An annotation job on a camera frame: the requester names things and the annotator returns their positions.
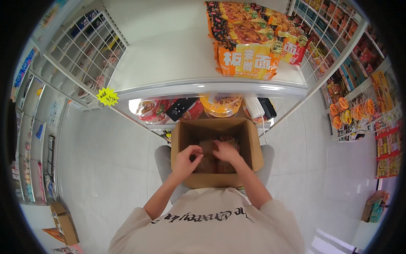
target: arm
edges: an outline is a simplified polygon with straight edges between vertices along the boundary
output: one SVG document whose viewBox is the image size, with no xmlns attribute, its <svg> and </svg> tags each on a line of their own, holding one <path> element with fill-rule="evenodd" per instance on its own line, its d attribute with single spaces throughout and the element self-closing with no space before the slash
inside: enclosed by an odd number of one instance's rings
<svg viewBox="0 0 406 254">
<path fill-rule="evenodd" d="M 202 152 L 200 146 L 190 145 L 178 153 L 172 173 L 144 206 L 144 210 L 152 220 L 155 220 L 162 214 L 176 186 L 183 182 L 200 163 L 203 157 Z M 196 156 L 193 162 L 189 160 L 192 154 Z"/>
<path fill-rule="evenodd" d="M 214 142 L 218 147 L 218 151 L 213 151 L 213 154 L 220 160 L 229 162 L 235 168 L 251 203 L 259 210 L 263 204 L 272 200 L 271 194 L 245 163 L 237 150 L 227 142 L 218 140 Z"/>
</svg>

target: floor tile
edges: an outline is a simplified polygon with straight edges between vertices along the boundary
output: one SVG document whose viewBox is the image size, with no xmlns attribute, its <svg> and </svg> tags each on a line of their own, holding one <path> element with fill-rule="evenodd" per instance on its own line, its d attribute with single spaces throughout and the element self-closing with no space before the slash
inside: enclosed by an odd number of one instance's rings
<svg viewBox="0 0 406 254">
<path fill-rule="evenodd" d="M 298 224 L 305 202 L 306 174 L 307 172 L 270 176 L 266 185 L 272 198 L 282 201 L 286 209 L 293 212 Z"/>
<path fill-rule="evenodd" d="M 275 149 L 271 175 L 305 172 L 307 167 L 306 136 L 300 109 L 266 133 Z"/>
</svg>

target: yellow price tag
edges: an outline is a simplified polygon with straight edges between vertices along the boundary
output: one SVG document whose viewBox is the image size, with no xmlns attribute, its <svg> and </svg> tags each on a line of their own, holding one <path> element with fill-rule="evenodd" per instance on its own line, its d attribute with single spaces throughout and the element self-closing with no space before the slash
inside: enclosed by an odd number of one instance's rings
<svg viewBox="0 0 406 254">
<path fill-rule="evenodd" d="M 99 90 L 99 94 L 97 95 L 97 99 L 103 103 L 104 105 L 111 106 L 115 103 L 118 103 L 119 97 L 117 96 L 117 93 L 114 92 L 114 89 L 110 89 L 109 87 L 104 88 L 102 90 Z"/>
</svg>

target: small cardboard box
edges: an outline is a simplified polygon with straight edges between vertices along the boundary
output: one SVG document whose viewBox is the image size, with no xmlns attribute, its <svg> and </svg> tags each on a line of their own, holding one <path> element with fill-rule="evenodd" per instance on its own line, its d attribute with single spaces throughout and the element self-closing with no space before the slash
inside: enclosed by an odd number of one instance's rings
<svg viewBox="0 0 406 254">
<path fill-rule="evenodd" d="M 216 118 L 182 121 L 172 131 L 171 166 L 176 156 L 189 145 L 199 144 L 219 136 L 233 136 L 240 143 L 240 155 L 254 171 L 263 167 L 261 146 L 255 124 L 246 118 Z M 236 173 L 204 174 L 192 173 L 185 181 L 190 188 L 240 187 L 242 183 Z"/>
<path fill-rule="evenodd" d="M 64 234 L 60 233 L 63 242 L 67 246 L 72 246 L 79 243 L 79 238 L 73 224 L 73 220 L 70 214 L 65 210 L 63 205 L 59 202 L 53 202 L 50 204 L 51 213 L 54 217 L 55 227 L 58 228 L 58 223 L 62 228 Z"/>
</svg>

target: white wall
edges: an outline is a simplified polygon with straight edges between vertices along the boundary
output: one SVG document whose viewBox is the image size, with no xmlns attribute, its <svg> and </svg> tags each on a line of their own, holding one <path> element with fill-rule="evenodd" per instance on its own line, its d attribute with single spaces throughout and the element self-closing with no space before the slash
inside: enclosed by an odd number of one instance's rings
<svg viewBox="0 0 406 254">
<path fill-rule="evenodd" d="M 29 227 L 42 245 L 44 250 L 51 254 L 52 249 L 64 247 L 65 244 L 42 231 L 43 228 L 54 228 L 55 223 L 51 216 L 49 206 L 30 206 L 20 204 L 20 208 L 28 222 Z"/>
</svg>

